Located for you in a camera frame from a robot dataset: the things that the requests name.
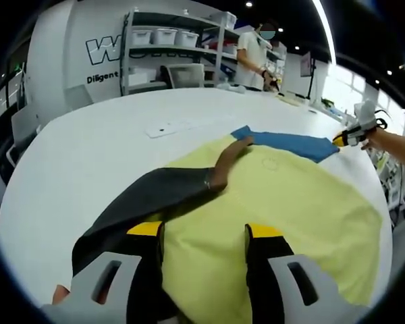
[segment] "white t-shirt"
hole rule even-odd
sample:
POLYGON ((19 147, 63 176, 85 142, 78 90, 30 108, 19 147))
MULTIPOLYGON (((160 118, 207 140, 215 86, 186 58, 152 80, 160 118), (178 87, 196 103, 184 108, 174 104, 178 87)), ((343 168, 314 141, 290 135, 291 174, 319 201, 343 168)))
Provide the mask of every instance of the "white t-shirt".
MULTIPOLYGON (((261 38, 257 32, 252 31, 240 35, 237 50, 246 49, 248 59, 259 68, 262 68, 267 62, 267 47, 270 46, 269 42, 261 38)), ((251 86, 259 90, 262 90, 264 87, 264 78, 240 63, 237 64, 236 78, 234 82, 243 86, 251 86)))

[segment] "white table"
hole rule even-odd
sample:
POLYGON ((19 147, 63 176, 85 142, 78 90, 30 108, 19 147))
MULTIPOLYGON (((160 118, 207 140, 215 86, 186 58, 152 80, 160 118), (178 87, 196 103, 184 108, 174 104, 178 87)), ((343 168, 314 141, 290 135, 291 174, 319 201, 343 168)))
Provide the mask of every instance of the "white table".
MULTIPOLYGON (((162 90, 97 103, 53 120, 23 155, 0 210, 0 247, 36 305, 57 284, 70 287, 72 248, 132 182, 244 125, 255 131, 332 138, 340 123, 272 96, 217 89, 162 90), (234 118, 225 119, 226 115, 234 118), (213 123, 156 139, 147 128, 189 118, 213 123)), ((385 291, 392 263, 389 212, 365 152, 345 148, 320 163, 352 184, 383 219, 373 300, 385 291)))

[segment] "black ceiling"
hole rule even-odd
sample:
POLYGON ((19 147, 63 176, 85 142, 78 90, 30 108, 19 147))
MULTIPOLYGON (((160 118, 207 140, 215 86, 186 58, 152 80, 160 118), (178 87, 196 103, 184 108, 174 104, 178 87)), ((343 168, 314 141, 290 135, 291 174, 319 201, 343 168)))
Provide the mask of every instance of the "black ceiling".
MULTIPOLYGON (((251 8, 245 6, 246 0, 197 1, 230 11, 249 24, 273 18, 284 29, 276 37, 289 51, 297 53, 294 47, 300 45, 299 54, 311 50, 317 59, 329 60, 325 32, 311 0, 252 0, 251 8)), ((405 108, 405 71, 399 70, 405 63, 405 37, 402 38, 401 28, 394 23, 396 13, 405 20, 404 0, 392 1, 391 6, 376 0, 321 2, 331 27, 338 63, 364 76, 375 88, 381 87, 405 108), (392 76, 387 75, 388 70, 393 72, 392 76)))

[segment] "face mask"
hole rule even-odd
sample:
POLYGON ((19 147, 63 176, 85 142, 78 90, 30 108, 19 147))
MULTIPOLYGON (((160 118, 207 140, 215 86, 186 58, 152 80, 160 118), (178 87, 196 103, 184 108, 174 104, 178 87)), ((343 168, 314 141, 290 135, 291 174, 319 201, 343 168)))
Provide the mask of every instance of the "face mask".
POLYGON ((271 31, 260 31, 261 37, 264 39, 272 39, 275 35, 276 32, 271 32, 271 31))

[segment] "yellow cloth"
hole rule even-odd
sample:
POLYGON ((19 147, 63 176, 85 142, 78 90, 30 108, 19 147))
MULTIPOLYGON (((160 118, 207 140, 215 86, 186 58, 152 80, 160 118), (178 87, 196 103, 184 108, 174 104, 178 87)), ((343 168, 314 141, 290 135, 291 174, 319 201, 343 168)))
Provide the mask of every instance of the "yellow cloth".
MULTIPOLYGON (((208 143, 169 167, 214 166, 235 139, 208 143)), ((379 260, 381 218, 351 186, 287 151, 252 146, 226 191, 165 225, 163 287, 192 321, 251 323, 244 225, 279 229, 336 280, 352 303, 369 301, 379 260)))

